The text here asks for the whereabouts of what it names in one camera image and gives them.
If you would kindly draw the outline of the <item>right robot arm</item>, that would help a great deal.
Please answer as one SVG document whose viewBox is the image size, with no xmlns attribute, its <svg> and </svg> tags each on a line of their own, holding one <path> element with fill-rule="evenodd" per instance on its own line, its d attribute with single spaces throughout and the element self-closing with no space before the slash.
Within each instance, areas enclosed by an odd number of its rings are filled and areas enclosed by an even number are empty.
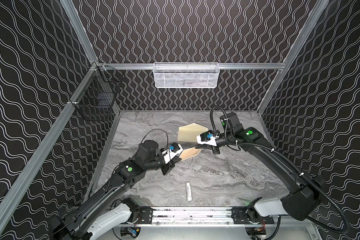
<svg viewBox="0 0 360 240">
<path fill-rule="evenodd" d="M 286 186 L 289 193 L 285 197 L 257 198 L 247 207 L 249 221 L 259 222 L 261 218 L 273 215 L 289 215 L 303 221 L 325 199 L 316 188 L 303 179 L 305 173 L 297 171 L 282 156 L 277 154 L 264 135 L 255 128 L 245 129 L 238 116 L 231 112 L 221 116 L 223 132 L 208 130 L 198 134 L 197 148 L 212 150 L 219 154 L 220 148 L 233 143 L 260 160 Z"/>
</svg>

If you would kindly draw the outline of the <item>tan letter paper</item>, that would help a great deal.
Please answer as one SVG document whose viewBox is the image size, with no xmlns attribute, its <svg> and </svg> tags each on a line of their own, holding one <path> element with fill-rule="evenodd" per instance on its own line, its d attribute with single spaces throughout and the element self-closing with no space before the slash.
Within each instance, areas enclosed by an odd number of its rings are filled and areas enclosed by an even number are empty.
<svg viewBox="0 0 360 240">
<path fill-rule="evenodd" d="M 180 154 L 179 158 L 182 161 L 189 159 L 189 158 L 193 158 L 193 157 L 197 156 L 201 151 L 202 151 L 202 149 L 189 148 L 189 149 L 183 150 L 182 153 Z"/>
</svg>

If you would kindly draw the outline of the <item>cream envelope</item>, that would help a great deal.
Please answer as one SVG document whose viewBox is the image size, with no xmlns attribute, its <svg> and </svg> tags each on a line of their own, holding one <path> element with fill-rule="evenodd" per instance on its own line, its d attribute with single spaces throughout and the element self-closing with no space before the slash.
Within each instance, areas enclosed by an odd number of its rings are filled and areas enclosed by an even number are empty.
<svg viewBox="0 0 360 240">
<path fill-rule="evenodd" d="M 207 132 L 209 129 L 202 125 L 191 123 L 186 126 L 179 127 L 178 142 L 196 143 L 197 136 Z"/>
</svg>

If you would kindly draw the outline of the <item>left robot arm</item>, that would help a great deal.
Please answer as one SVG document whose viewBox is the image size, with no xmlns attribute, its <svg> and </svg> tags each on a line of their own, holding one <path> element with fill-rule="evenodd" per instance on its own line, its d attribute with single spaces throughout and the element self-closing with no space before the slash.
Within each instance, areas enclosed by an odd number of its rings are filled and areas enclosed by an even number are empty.
<svg viewBox="0 0 360 240">
<path fill-rule="evenodd" d="M 131 199 L 123 200 L 108 210 L 123 193 L 145 177 L 147 171 L 161 170 L 168 174 L 181 161 L 183 148 L 172 143 L 160 150 L 157 142 L 146 140 L 137 152 L 121 162 L 110 179 L 77 210 L 63 218 L 53 217 L 49 224 L 51 240 L 96 240 L 119 224 L 135 225 L 139 221 L 140 206 Z"/>
</svg>

